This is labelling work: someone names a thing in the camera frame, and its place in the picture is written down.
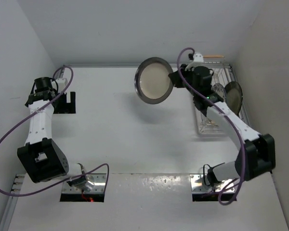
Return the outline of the dark rimmed cream plate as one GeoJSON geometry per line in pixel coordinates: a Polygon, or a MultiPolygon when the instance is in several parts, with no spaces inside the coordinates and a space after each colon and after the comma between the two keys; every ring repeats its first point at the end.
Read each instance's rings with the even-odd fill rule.
{"type": "Polygon", "coordinates": [[[147,104],[159,104],[171,94],[173,84],[169,74],[170,64],[159,57],[150,57],[138,66],[134,76],[134,88],[138,97],[147,104]]]}

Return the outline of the black checkered rim plate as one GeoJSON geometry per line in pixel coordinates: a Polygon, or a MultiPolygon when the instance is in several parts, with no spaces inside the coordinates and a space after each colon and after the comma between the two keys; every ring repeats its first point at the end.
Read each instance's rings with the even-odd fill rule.
{"type": "Polygon", "coordinates": [[[228,107],[238,116],[243,102],[243,91],[240,84],[236,81],[231,81],[225,86],[225,91],[228,107]]]}

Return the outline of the blue floral plate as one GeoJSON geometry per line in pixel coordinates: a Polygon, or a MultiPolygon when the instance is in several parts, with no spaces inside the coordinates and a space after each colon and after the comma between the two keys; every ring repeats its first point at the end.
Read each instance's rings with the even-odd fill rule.
{"type": "Polygon", "coordinates": [[[226,101],[226,91],[222,84],[215,83],[211,89],[213,92],[217,93],[223,99],[224,102],[226,101]]]}

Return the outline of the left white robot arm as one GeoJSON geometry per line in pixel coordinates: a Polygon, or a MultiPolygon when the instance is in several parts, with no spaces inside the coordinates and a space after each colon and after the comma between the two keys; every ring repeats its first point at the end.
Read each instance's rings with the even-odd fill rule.
{"type": "Polygon", "coordinates": [[[81,164],[69,165],[52,136],[54,114],[76,113],[76,93],[70,93],[68,102],[67,94],[63,92],[67,85],[66,78],[37,78],[25,104],[31,115],[29,132],[24,146],[18,148],[17,156],[34,183],[71,178],[85,172],[81,164]]]}

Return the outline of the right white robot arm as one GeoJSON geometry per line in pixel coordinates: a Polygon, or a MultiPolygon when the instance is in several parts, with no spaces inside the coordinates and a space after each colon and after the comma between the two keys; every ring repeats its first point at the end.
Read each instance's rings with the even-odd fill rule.
{"type": "Polygon", "coordinates": [[[186,67],[183,64],[169,74],[172,84],[186,88],[196,109],[215,122],[238,149],[236,160],[210,167],[203,181],[214,187],[224,180],[250,181],[272,171],[276,167],[274,138],[253,130],[228,107],[225,98],[213,89],[210,69],[197,66],[190,71],[186,67]]]}

